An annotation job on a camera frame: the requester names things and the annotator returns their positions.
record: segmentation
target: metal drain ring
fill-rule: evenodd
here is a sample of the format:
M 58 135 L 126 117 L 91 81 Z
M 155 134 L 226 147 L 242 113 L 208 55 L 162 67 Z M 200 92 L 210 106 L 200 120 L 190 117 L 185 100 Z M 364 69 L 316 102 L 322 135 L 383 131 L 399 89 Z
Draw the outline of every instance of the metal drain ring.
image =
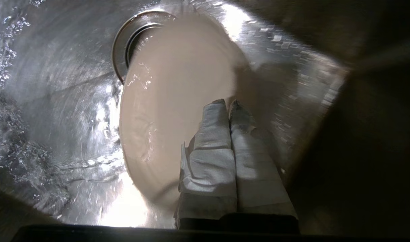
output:
M 117 77 L 124 84 L 130 58 L 134 54 L 141 35 L 145 32 L 161 28 L 168 21 L 175 20 L 176 17 L 167 12 L 145 11 L 135 15 L 120 28 L 113 43 L 113 66 Z

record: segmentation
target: sink basin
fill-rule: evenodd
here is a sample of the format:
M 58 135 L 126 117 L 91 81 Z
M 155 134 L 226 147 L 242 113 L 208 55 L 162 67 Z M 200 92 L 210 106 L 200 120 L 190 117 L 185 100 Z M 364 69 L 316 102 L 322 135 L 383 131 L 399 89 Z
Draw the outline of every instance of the sink basin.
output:
M 55 223 L 174 228 L 132 184 L 118 133 L 113 41 L 150 10 L 225 27 L 260 80 L 258 122 L 290 184 L 385 5 L 349 21 L 349 2 L 0 0 L 0 201 Z

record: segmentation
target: sink drain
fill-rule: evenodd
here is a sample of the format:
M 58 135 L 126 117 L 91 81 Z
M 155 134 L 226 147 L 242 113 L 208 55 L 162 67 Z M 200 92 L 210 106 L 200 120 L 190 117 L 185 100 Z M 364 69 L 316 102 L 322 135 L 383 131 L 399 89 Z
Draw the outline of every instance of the sink drain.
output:
M 156 30 L 175 16 L 161 11 L 147 11 L 135 15 L 119 30 L 113 44 L 113 65 L 122 83 L 126 78 L 131 58 L 147 44 Z

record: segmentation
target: wet surface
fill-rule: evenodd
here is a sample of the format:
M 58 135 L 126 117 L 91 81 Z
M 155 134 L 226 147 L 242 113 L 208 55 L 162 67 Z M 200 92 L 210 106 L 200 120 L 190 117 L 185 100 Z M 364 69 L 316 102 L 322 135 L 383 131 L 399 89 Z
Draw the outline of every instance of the wet surface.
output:
M 0 1 L 0 191 L 64 223 L 174 226 L 132 184 L 118 134 L 113 40 L 150 9 L 222 23 L 260 80 L 258 122 L 282 179 L 291 179 L 343 84 L 337 61 L 220 1 Z

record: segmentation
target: metal surface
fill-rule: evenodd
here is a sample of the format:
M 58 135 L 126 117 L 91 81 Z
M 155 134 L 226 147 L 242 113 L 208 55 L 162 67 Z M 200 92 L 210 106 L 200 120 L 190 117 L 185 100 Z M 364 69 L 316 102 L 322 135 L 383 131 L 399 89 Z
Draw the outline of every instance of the metal surface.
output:
M 112 44 L 152 9 L 222 23 L 260 80 L 259 122 L 290 179 L 343 84 L 337 61 L 229 2 L 0 0 L 0 191 L 64 223 L 174 226 L 132 185 L 119 144 Z
M 351 75 L 297 176 L 302 233 L 410 238 L 410 63 Z

